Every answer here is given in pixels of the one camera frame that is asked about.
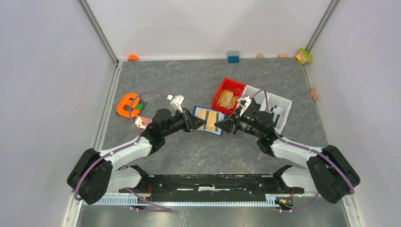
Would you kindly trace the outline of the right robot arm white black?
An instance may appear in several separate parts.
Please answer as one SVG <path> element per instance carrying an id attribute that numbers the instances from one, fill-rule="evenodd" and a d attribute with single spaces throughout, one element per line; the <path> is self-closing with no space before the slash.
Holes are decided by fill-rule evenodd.
<path id="1" fill-rule="evenodd" d="M 358 173 L 336 146 L 310 147 L 279 135 L 273 115 L 267 111 L 255 112 L 249 118 L 237 109 L 227 119 L 216 122 L 215 126 L 232 135 L 238 131 L 253 135 L 257 137 L 262 153 L 302 166 L 301 169 L 290 167 L 274 178 L 273 187 L 279 193 L 299 187 L 316 191 L 335 204 L 345 195 L 354 194 L 355 187 L 361 182 Z"/>

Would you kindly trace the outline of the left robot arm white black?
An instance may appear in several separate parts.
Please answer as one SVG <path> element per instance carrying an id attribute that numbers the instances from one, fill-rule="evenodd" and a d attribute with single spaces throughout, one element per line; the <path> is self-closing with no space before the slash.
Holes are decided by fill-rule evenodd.
<path id="1" fill-rule="evenodd" d="M 107 192 L 124 188 L 144 192 L 148 179 L 136 169 L 122 166 L 160 150 L 167 136 L 180 130 L 192 132 L 205 123 L 186 108 L 175 115 L 163 108 L 156 111 L 152 122 L 133 140 L 107 150 L 85 150 L 67 178 L 75 200 L 94 204 Z"/>

